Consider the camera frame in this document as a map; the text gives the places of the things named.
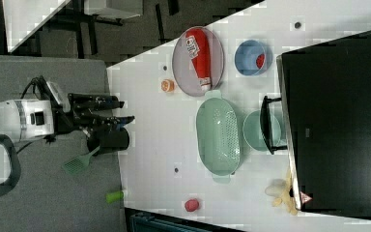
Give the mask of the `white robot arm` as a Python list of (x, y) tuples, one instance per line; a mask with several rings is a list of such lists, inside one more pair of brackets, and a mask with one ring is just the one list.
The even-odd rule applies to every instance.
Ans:
[(44, 139), (53, 142), (58, 135), (83, 131), (90, 139), (100, 139), (120, 131), (132, 116), (100, 116), (103, 110), (124, 106), (115, 96), (68, 94), (67, 103), (50, 100), (0, 101), (0, 134), (13, 143)]

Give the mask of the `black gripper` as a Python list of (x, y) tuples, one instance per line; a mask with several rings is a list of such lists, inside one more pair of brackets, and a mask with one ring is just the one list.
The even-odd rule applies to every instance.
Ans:
[(56, 135), (92, 128), (92, 131), (118, 131), (135, 117), (100, 117), (93, 110), (122, 108), (116, 96), (68, 94), (63, 104), (53, 101), (53, 122)]

